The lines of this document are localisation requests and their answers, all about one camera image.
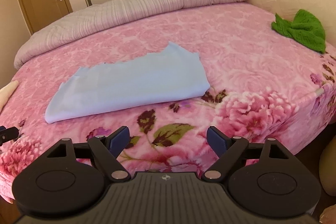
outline ribbed black surface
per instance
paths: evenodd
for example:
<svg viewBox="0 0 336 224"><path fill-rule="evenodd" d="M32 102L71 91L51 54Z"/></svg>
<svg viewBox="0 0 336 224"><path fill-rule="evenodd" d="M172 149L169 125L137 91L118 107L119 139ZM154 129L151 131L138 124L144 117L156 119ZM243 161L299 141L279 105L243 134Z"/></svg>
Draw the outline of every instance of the ribbed black surface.
<svg viewBox="0 0 336 224"><path fill-rule="evenodd" d="M114 184L94 208L77 217L43 221L23 217L19 224L316 224L305 215L291 220L267 220L237 207L218 184L194 173L138 173Z"/></svg>

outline flower pattern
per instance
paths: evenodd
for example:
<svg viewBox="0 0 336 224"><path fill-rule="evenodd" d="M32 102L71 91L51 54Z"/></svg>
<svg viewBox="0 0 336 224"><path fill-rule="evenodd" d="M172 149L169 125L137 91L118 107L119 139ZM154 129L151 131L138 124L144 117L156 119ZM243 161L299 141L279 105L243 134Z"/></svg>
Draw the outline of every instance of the flower pattern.
<svg viewBox="0 0 336 224"><path fill-rule="evenodd" d="M20 130L20 138L1 147L0 195L11 201L15 176L61 138L80 143L121 126L129 127L131 139L118 161L132 175L144 170L200 175L217 159L206 141L211 125L254 142L272 136L297 153L335 115L336 49L327 43L328 53L318 54L272 31L273 21L274 15L247 3L183 9L32 58L14 76L20 85L0 116L0 125ZM59 85L80 66L128 61L159 52L168 41L199 52L211 84L203 97L45 122ZM319 88L324 93L317 97Z"/></svg>

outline pink peony print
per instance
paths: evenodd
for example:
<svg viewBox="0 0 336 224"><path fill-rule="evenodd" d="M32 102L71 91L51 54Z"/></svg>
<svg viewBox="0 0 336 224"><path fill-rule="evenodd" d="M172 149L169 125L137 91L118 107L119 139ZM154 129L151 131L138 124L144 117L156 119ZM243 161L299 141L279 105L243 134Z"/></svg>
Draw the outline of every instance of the pink peony print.
<svg viewBox="0 0 336 224"><path fill-rule="evenodd" d="M322 87L322 83L323 83L323 78L321 75L317 75L315 73L312 73L310 75L310 79L313 81L313 83L315 85L318 85L319 87Z"/></svg>
<svg viewBox="0 0 336 224"><path fill-rule="evenodd" d="M42 153L40 138L20 138L1 155L0 172L13 179Z"/></svg>
<svg viewBox="0 0 336 224"><path fill-rule="evenodd" d="M104 136L108 136L112 133L111 129L104 129L103 127L98 127L94 130L92 130L89 135L86 136L86 140L98 136L98 135L104 135Z"/></svg>
<svg viewBox="0 0 336 224"><path fill-rule="evenodd" d="M157 37L161 37L161 30L158 29L153 29L151 27L147 27L143 31L141 31L138 36L137 36L140 41L148 41L148 40L153 40ZM167 42L164 43L163 39L162 40L162 46L166 45Z"/></svg>
<svg viewBox="0 0 336 224"><path fill-rule="evenodd" d="M277 75L265 70L247 71L245 69L234 69L227 75L228 81L235 83L237 92L259 92L265 85L276 90L281 83Z"/></svg>
<svg viewBox="0 0 336 224"><path fill-rule="evenodd" d="M243 56L239 53L230 53L229 58L223 58L221 60L221 63L225 68L228 68L229 70L238 69L238 68L246 68L250 65L250 61L253 59L253 54L246 53ZM218 71L216 68L218 67L218 64L214 63L213 60L211 60L211 65L214 67L214 70L216 71L217 77L218 77Z"/></svg>
<svg viewBox="0 0 336 224"><path fill-rule="evenodd" d="M123 37L136 37L138 34L137 29L130 27L129 25L124 25L123 26L125 29L121 30L122 31L122 36Z"/></svg>
<svg viewBox="0 0 336 224"><path fill-rule="evenodd" d="M194 113L196 111L196 105L192 100L183 100L171 103L168 109L174 113L185 115L189 112Z"/></svg>
<svg viewBox="0 0 336 224"><path fill-rule="evenodd" d="M317 113L320 110L321 98L320 96L316 98L313 109L311 110L312 113Z"/></svg>
<svg viewBox="0 0 336 224"><path fill-rule="evenodd" d="M19 127L23 127L26 123L26 119L23 119L22 121L19 122Z"/></svg>
<svg viewBox="0 0 336 224"><path fill-rule="evenodd" d="M255 54L260 52L265 52L265 47L261 43L246 43L245 39L237 39L232 44L232 49L236 52L244 52L248 54Z"/></svg>
<svg viewBox="0 0 336 224"><path fill-rule="evenodd" d="M147 53L141 42L137 39L121 43L118 47L118 52L119 54L125 56L134 54L137 54L137 56L143 56Z"/></svg>
<svg viewBox="0 0 336 224"><path fill-rule="evenodd" d="M201 132L203 133L203 129L190 130L169 147L151 147L149 143L142 144L141 151L139 149L123 151L118 160L132 175L144 170L201 174L217 159Z"/></svg>
<svg viewBox="0 0 336 224"><path fill-rule="evenodd" d="M226 49L222 45L213 43L208 39L206 39L205 42L200 43L198 47L201 57L206 56L212 58L212 61L215 59L215 56L226 56Z"/></svg>
<svg viewBox="0 0 336 224"><path fill-rule="evenodd" d="M231 92L216 106L212 124L229 137L263 142L297 111L298 107L270 88L259 93Z"/></svg>

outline wooden floor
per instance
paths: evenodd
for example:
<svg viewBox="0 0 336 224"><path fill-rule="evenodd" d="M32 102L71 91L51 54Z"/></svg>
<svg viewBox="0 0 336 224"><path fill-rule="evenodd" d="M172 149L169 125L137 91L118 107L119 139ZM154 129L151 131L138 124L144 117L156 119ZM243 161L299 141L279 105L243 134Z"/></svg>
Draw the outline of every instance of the wooden floor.
<svg viewBox="0 0 336 224"><path fill-rule="evenodd" d="M313 173L314 176L319 178L319 159L325 146L331 141L336 134L336 123L327 126L323 132L317 136L307 147L305 147L296 156L299 160ZM322 195L313 217L319 219L323 210L329 206L336 204L336 197L331 197L322 189ZM19 211L15 204L9 204L0 199L0 224L12 224L20 216Z"/></svg>

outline circular pad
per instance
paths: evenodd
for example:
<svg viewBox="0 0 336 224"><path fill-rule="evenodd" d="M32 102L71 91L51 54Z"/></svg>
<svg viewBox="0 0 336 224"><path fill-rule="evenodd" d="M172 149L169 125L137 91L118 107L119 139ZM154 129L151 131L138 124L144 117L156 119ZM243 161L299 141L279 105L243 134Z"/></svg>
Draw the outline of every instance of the circular pad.
<svg viewBox="0 0 336 224"><path fill-rule="evenodd" d="M289 194L297 186L294 178L283 173L263 174L258 178L258 185L266 193L273 195Z"/></svg>
<svg viewBox="0 0 336 224"><path fill-rule="evenodd" d="M246 210L272 218L289 218L311 210L320 198L320 186L308 170L289 160L238 169L229 178L228 190Z"/></svg>
<svg viewBox="0 0 336 224"><path fill-rule="evenodd" d="M105 186L98 170L76 161L52 160L52 164L33 162L14 180L13 194L24 214L63 218L99 200Z"/></svg>
<svg viewBox="0 0 336 224"><path fill-rule="evenodd" d="M75 181L76 177L73 173L56 170L48 171L40 175L36 180L36 184L42 190L57 192L71 187Z"/></svg>

